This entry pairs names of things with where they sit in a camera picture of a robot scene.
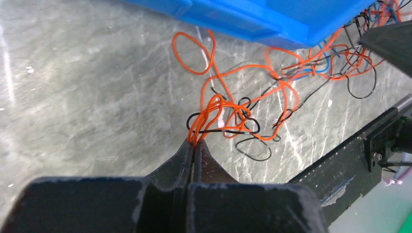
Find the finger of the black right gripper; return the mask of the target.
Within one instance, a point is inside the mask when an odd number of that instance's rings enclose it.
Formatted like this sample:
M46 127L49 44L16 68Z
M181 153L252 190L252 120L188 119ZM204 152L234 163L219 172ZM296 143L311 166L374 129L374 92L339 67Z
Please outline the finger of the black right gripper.
M412 76L412 21L371 28L359 39L381 58Z

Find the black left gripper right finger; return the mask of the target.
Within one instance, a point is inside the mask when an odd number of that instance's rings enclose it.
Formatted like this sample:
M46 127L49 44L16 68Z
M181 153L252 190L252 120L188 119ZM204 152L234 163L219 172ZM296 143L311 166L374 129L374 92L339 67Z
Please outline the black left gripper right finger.
M320 201L296 184L205 182L188 188L190 233L326 233Z

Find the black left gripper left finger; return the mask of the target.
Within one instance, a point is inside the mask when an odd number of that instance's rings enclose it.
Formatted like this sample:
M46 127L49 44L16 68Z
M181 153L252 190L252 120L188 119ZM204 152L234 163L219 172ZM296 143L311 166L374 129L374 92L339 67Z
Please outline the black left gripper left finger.
M3 233L136 233L166 231L174 203L182 204L193 145L144 177L41 177L21 192Z

